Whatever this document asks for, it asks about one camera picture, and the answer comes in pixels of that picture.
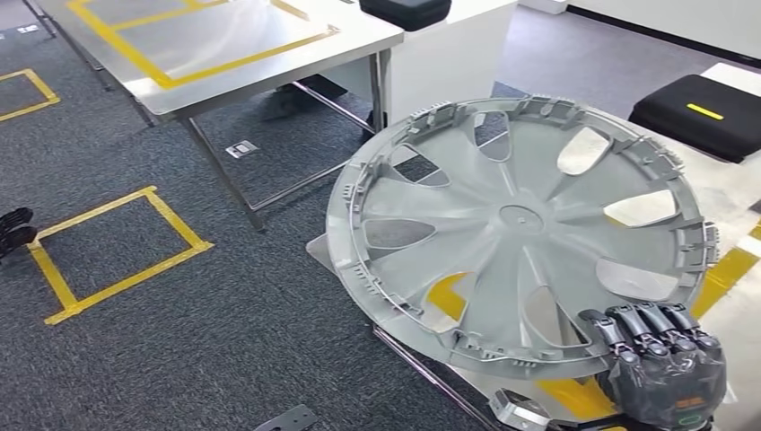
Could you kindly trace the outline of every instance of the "robot finger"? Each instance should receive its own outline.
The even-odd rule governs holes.
[[[682,303],[659,303],[658,308],[676,326],[677,330],[695,342],[699,348],[703,350],[722,348],[722,343],[716,337],[710,336],[700,329],[700,324]]]
[[[605,311],[605,314],[620,322],[626,328],[634,340],[635,350],[640,355],[656,357],[669,355],[669,349],[663,341],[652,335],[652,330],[645,324],[632,305],[610,307]]]
[[[666,347],[670,347],[672,353],[691,352],[697,349],[695,342],[687,335],[677,330],[674,323],[658,308],[655,303],[638,303],[634,305],[636,311],[643,318]]]
[[[579,313],[579,317],[599,331],[616,359],[630,365],[639,363],[639,356],[626,342],[626,338],[618,328],[616,321],[597,310],[584,310]]]

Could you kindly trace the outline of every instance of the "metal bracket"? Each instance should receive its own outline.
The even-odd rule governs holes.
[[[536,401],[516,392],[500,389],[489,400],[489,407],[500,422],[525,431],[545,431],[549,414]]]
[[[254,431],[303,431],[317,422],[311,410],[305,405],[296,406],[277,418],[268,420]]]

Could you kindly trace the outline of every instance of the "table leg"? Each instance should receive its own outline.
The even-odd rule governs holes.
[[[121,92],[124,93],[124,95],[129,100],[129,103],[132,105],[133,108],[137,111],[137,115],[140,116],[141,119],[145,122],[145,125],[149,128],[154,128],[156,126],[156,123],[153,121],[153,114],[151,114],[148,109],[143,106],[143,103],[140,103],[140,101],[137,100],[135,96],[132,95],[131,92],[127,88],[124,87],[118,80],[114,80],[117,82],[117,85],[121,89]]]
[[[383,62],[381,60],[381,56],[385,55],[383,52],[373,54],[370,56],[370,77],[371,77],[371,85],[372,85],[372,108],[373,117],[375,119],[385,119],[385,115],[379,114],[386,111],[386,92],[384,88],[385,84],[385,73],[383,70]],[[368,125],[366,122],[362,121],[359,117],[355,116],[352,112],[349,112],[348,110],[344,109],[337,103],[331,101],[327,97],[323,96],[322,94],[315,92],[311,88],[307,87],[306,85],[302,85],[301,83],[295,82],[292,83],[296,88],[299,90],[306,92],[309,94],[309,96],[317,99],[318,101],[322,102],[335,112],[341,114],[342,117],[349,119],[351,122],[355,123],[355,125],[359,126],[360,128],[363,128],[364,130],[367,130],[368,132],[372,134],[376,134],[379,131],[383,130],[386,127],[386,122],[384,120],[381,121],[374,121],[374,124],[372,127]],[[327,177],[329,174],[339,171],[343,169],[348,161],[342,162],[340,164],[337,164],[336,166],[333,166],[331,168],[327,168],[325,170],[322,170],[320,172],[317,172],[295,184],[293,184],[291,187],[287,189],[283,189],[275,193],[274,195],[270,196],[269,198],[266,198],[262,200],[261,202],[258,202],[257,204],[254,204],[252,207],[250,207],[253,211],[259,211],[261,209],[264,209],[265,207],[269,207],[270,205],[274,204],[278,200],[285,198],[288,195],[293,194],[295,191],[298,191],[300,189],[303,189],[304,187],[312,184],[313,182],[320,180],[322,178]]]
[[[34,15],[35,18],[37,18],[37,21],[42,25],[42,27],[45,27],[45,30],[48,32],[51,38],[56,38],[56,32],[53,31],[53,29],[50,28],[50,24],[47,21],[48,16],[43,12],[39,13],[37,12],[37,8],[34,7],[32,3],[30,3],[29,0],[22,0],[24,5],[29,9],[29,12],[31,12],[32,15]]]
[[[69,34],[66,33],[66,31],[64,31],[64,29],[61,27],[60,24],[58,24],[58,22],[56,20],[54,20],[53,18],[50,18],[50,22],[53,23],[53,26],[58,31],[58,34],[60,34],[61,37],[64,38],[64,40],[66,41],[68,46],[71,47],[72,51],[76,54],[76,56],[79,57],[85,63],[85,65],[87,66],[88,69],[90,69],[90,71],[95,76],[95,78],[103,86],[103,89],[105,89],[107,92],[112,91],[113,88],[111,87],[111,85],[108,82],[106,82],[105,79],[103,79],[103,76],[100,73],[100,71],[103,70],[102,67],[94,66],[92,64],[90,59],[87,58],[87,56],[84,54],[84,51],[82,51],[82,49],[79,47],[79,45],[77,45],[76,41],[73,40],[71,38],[71,36],[69,36]]]
[[[375,133],[386,128],[386,74],[383,58],[386,52],[370,56],[370,85],[372,87],[372,119]]]
[[[212,168],[214,168],[214,171],[216,172],[219,179],[222,180],[222,183],[227,188],[227,190],[230,191],[232,197],[235,198],[235,200],[238,201],[238,203],[246,211],[246,216],[254,226],[254,229],[258,231],[264,230],[264,221],[251,208],[249,201],[246,200],[241,191],[235,187],[235,185],[232,183],[231,178],[227,175],[227,172],[224,171],[224,168],[219,162],[219,159],[217,159],[216,155],[214,155],[214,149],[212,148],[212,144],[209,142],[208,137],[206,137],[206,133],[204,133],[201,127],[192,118],[181,119],[179,122],[182,123],[185,129],[188,130],[190,137],[193,138],[193,142],[198,145],[198,148],[200,148],[201,152],[204,154],[208,162],[211,163]]]

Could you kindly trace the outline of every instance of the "white wall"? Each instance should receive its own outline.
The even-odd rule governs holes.
[[[761,0],[571,0],[571,4],[761,58]]]

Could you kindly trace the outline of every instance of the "metal table frame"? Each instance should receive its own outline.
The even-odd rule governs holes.
[[[42,11],[42,9],[38,10],[37,7],[31,3],[31,0],[22,0],[22,3],[24,3],[26,8],[29,9],[29,12],[31,12],[31,14],[37,18],[39,24],[42,25],[42,27],[45,27],[45,30],[48,32],[50,37],[53,39],[56,38],[56,32],[53,31],[53,29],[50,27],[50,24],[48,23],[48,20],[52,21],[52,19],[45,13],[45,11]]]
[[[27,3],[29,0],[22,0],[22,1],[25,4],[27,4],[28,7],[30,7],[32,11],[34,11],[31,5]],[[66,41],[66,44],[69,45],[72,51],[85,63],[87,68],[93,73],[95,78],[98,79],[98,81],[101,83],[104,90],[106,91],[113,90],[113,87],[111,86],[109,81],[103,76],[103,74],[110,75],[109,71],[105,67],[99,65],[94,58],[90,58],[90,56],[87,55],[84,48],[82,48],[52,16],[44,13],[44,11],[42,15],[37,15],[36,11],[34,13],[38,17],[44,16],[45,18],[50,20],[50,22],[56,28],[57,32],[61,34],[62,39]],[[385,60],[388,58],[388,55],[389,55],[389,51],[387,49],[380,52],[375,52],[369,55],[370,77],[371,77],[371,88],[372,88],[372,112],[373,112],[372,116],[374,119],[385,119],[385,115],[382,114],[383,112],[386,112],[386,100],[385,100],[385,88],[384,88],[386,73],[384,70],[384,65],[386,64]],[[155,117],[145,106],[143,106],[142,103],[140,103],[140,101],[131,92],[129,92],[123,85],[119,84],[116,78],[111,77],[110,81],[117,83],[117,86],[127,96],[133,108],[137,111],[138,115],[140,115],[140,118],[143,119],[143,121],[148,127],[150,128],[154,127],[158,122],[168,121],[165,119],[159,119]],[[385,121],[378,121],[378,120],[373,121],[373,125],[371,126],[367,124],[366,121],[354,115],[352,112],[344,109],[343,107],[339,106],[338,104],[334,103],[333,101],[324,97],[318,92],[315,92],[314,90],[298,82],[293,82],[292,84],[299,90],[309,94],[309,96],[311,96],[312,98],[325,104],[326,106],[328,106],[329,108],[331,108],[332,110],[334,110],[335,112],[343,116],[344,118],[350,120],[356,126],[359,126],[360,128],[372,134],[376,134],[386,127]],[[327,177],[333,172],[341,170],[348,163],[348,160],[346,160],[336,166],[329,167],[320,172],[315,172],[309,177],[296,182],[292,186],[286,189],[277,191],[270,197],[265,198],[264,200],[260,202],[251,204],[246,199],[246,197],[243,196],[241,189],[235,184],[233,179],[230,178],[228,173],[225,171],[219,158],[214,153],[214,147],[211,141],[209,140],[204,130],[200,127],[200,125],[198,125],[195,116],[202,112],[204,111],[191,110],[188,112],[184,112],[183,110],[181,110],[177,113],[174,119],[176,119],[180,124],[182,124],[182,126],[188,131],[188,133],[190,134],[190,137],[193,139],[193,142],[196,143],[198,148],[203,153],[204,157],[212,165],[214,172],[222,181],[223,185],[228,189],[233,199],[235,199],[235,201],[241,207],[243,207],[243,210],[246,212],[246,216],[248,217],[250,223],[254,226],[254,229],[256,229],[257,231],[263,231],[265,229],[264,219],[258,214],[258,211],[275,204],[275,202],[278,202],[281,199],[288,197],[289,195],[293,194],[295,191],[303,189],[304,187],[312,184],[313,182],[317,180]]]

